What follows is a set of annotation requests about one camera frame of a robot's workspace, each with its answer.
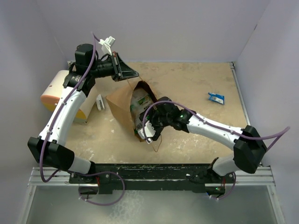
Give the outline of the blue snack packet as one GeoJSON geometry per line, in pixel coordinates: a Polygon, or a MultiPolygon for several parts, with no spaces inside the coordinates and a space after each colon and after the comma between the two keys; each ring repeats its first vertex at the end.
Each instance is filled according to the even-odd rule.
{"type": "Polygon", "coordinates": [[[225,104],[225,96],[224,95],[211,93],[211,92],[209,92],[208,95],[209,95],[208,100],[218,103],[218,104],[221,104],[221,105],[225,104]]]}

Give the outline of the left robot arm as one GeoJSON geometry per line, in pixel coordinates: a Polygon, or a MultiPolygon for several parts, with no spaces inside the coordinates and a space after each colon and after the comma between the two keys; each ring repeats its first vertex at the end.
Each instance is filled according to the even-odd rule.
{"type": "Polygon", "coordinates": [[[40,166],[80,173],[80,178],[86,183],[95,180],[96,171],[91,161],[77,157],[65,147],[71,124],[97,78],[111,77],[118,82],[139,76],[121,60],[117,52],[105,54],[104,57],[105,60],[100,59],[91,44],[77,46],[75,63],[70,66],[64,79],[62,95],[50,120],[37,138],[30,137],[28,140],[28,147],[40,166]]]}

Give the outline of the brown paper bag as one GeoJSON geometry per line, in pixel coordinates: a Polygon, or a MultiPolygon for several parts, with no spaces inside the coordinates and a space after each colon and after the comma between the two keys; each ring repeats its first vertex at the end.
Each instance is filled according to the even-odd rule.
{"type": "Polygon", "coordinates": [[[134,123],[130,112],[132,93],[134,89],[138,87],[143,88],[150,95],[153,102],[157,101],[157,95],[154,89],[152,89],[147,81],[141,78],[136,81],[127,81],[123,87],[120,87],[114,92],[108,94],[106,96],[106,100],[112,115],[121,124],[121,126],[124,127],[130,135],[134,135],[140,142],[145,142],[145,140],[141,139],[138,133],[135,134],[134,123]]]}

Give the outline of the green white snack packet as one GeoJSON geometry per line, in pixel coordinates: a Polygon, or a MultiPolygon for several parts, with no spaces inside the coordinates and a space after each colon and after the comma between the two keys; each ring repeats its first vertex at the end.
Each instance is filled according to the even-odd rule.
{"type": "Polygon", "coordinates": [[[134,89],[130,102],[130,112],[134,123],[134,132],[142,128],[142,120],[144,113],[154,102],[150,95],[141,87],[134,89]]]}

